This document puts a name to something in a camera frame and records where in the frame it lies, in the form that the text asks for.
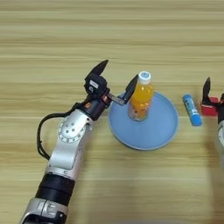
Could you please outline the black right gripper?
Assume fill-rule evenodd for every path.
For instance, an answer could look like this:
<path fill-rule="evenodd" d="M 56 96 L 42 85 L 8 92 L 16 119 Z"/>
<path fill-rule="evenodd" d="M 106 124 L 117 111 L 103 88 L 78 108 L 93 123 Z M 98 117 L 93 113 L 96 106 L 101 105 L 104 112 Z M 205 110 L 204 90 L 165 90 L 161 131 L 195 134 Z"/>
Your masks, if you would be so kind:
<path fill-rule="evenodd" d="M 211 81 L 210 78 L 207 78 L 203 87 L 203 97 L 202 97 L 202 103 L 205 105 L 211 104 L 209 98 L 210 88 L 211 88 Z M 218 123 L 224 121 L 224 93 L 221 95 L 220 101 L 216 104 L 216 111 L 218 115 Z"/>

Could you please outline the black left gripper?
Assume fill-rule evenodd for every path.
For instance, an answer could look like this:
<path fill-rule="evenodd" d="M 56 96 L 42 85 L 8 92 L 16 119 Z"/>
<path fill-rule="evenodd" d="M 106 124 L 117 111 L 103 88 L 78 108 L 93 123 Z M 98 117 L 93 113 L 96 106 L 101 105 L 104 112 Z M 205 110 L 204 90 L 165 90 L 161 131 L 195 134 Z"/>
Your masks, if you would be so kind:
<path fill-rule="evenodd" d="M 107 59 L 96 65 L 89 74 L 100 76 L 104 71 L 106 65 L 109 63 Z M 102 95 L 96 96 L 88 94 L 85 101 L 76 109 L 76 118 L 82 121 L 96 121 L 102 115 L 103 111 L 107 109 L 112 102 L 123 106 L 133 95 L 137 85 L 138 75 L 136 75 L 128 84 L 123 96 L 115 96 L 106 90 Z"/>

